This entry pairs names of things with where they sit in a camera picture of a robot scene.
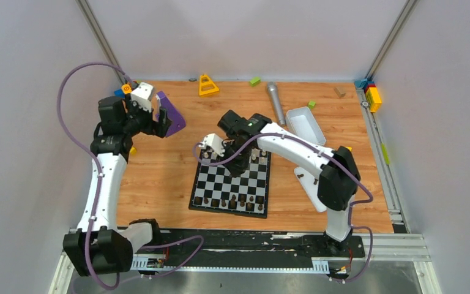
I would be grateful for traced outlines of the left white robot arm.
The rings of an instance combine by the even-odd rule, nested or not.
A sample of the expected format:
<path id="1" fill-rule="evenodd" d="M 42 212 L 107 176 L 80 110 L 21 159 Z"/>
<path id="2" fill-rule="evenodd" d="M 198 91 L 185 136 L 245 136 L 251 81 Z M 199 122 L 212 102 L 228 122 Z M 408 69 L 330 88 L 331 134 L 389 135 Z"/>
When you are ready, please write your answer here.
<path id="1" fill-rule="evenodd" d="M 111 96 L 98 102 L 100 122 L 87 152 L 92 181 L 84 213 L 75 233 L 65 235 L 62 246 L 80 276 L 129 271 L 133 255 L 143 248 L 158 252 L 163 236 L 155 219 L 140 219 L 119 232 L 116 221 L 119 189 L 139 133 L 163 138 L 171 125 L 167 114 L 152 117 L 150 98 Z"/>

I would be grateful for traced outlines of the black white chessboard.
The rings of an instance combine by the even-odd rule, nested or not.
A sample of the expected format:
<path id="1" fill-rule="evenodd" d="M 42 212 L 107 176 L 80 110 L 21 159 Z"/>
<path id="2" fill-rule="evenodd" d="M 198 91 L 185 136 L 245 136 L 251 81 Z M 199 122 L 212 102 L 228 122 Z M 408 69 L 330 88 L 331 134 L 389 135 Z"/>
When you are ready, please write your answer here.
<path id="1" fill-rule="evenodd" d="M 233 178 L 222 165 L 197 164 L 188 208 L 265 219 L 269 202 L 271 153 L 253 149 L 248 170 Z"/>

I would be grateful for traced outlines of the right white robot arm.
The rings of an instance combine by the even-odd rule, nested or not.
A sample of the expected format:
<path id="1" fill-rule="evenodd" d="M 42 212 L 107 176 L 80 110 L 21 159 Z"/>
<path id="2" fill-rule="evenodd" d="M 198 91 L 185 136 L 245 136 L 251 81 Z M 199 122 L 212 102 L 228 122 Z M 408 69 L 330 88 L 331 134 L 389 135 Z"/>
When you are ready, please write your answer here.
<path id="1" fill-rule="evenodd" d="M 357 165 L 348 148 L 317 146 L 259 113 L 246 119 L 229 110 L 217 125 L 228 139 L 223 145 L 221 163 L 232 177 L 248 170 L 249 157 L 255 148 L 276 154 L 311 174 L 317 186 L 311 202 L 324 205 L 327 211 L 326 250 L 336 256 L 348 250 L 351 200 L 360 183 Z"/>

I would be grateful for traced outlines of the silver microphone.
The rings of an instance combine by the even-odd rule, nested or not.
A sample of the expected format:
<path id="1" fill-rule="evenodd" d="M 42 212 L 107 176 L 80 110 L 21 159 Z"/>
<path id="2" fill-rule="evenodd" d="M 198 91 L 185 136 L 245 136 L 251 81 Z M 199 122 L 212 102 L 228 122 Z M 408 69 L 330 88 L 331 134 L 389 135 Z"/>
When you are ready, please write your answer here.
<path id="1" fill-rule="evenodd" d="M 279 125 L 285 126 L 286 120 L 285 120 L 283 108 L 282 108 L 282 105 L 278 96 L 277 84 L 273 81 L 268 82 L 266 85 L 266 90 L 270 97 L 270 101 L 271 101 L 271 104 L 274 109 Z"/>

